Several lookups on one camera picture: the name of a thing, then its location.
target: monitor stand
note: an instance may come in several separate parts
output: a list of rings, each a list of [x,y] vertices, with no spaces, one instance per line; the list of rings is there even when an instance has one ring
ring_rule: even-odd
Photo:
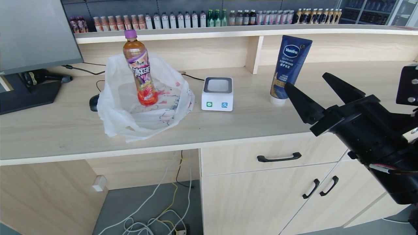
[[[61,81],[27,87],[19,74],[5,75],[13,90],[0,93],[0,115],[54,102]]]

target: vaseline logo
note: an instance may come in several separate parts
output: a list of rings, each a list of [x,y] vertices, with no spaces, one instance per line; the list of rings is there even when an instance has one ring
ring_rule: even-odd
[[[300,49],[295,45],[285,46],[283,53],[289,58],[295,58],[298,56]]]

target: purple bottle cap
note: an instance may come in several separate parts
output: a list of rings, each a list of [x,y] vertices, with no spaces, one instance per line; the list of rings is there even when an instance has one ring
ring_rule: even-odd
[[[125,38],[136,38],[136,31],[135,29],[125,30]]]

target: vaseline tube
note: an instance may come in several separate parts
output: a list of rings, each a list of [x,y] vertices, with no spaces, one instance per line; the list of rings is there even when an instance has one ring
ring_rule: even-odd
[[[270,89],[270,101],[274,105],[285,103],[288,98],[285,83],[295,84],[311,45],[312,40],[283,35]]]

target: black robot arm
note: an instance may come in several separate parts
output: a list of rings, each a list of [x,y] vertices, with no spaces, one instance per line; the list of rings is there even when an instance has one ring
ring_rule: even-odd
[[[416,65],[403,68],[399,89],[404,89],[403,82],[413,85],[411,80],[415,78],[418,83],[415,68]],[[418,113],[391,113],[374,95],[365,96],[332,74],[325,73],[322,77],[345,104],[324,109],[287,83],[285,91],[302,121],[312,125],[310,130],[315,136],[325,132],[337,135],[349,148],[348,155],[367,167],[398,204],[417,203],[418,141],[409,143],[403,134],[418,127]],[[397,103],[403,101],[398,95]]]

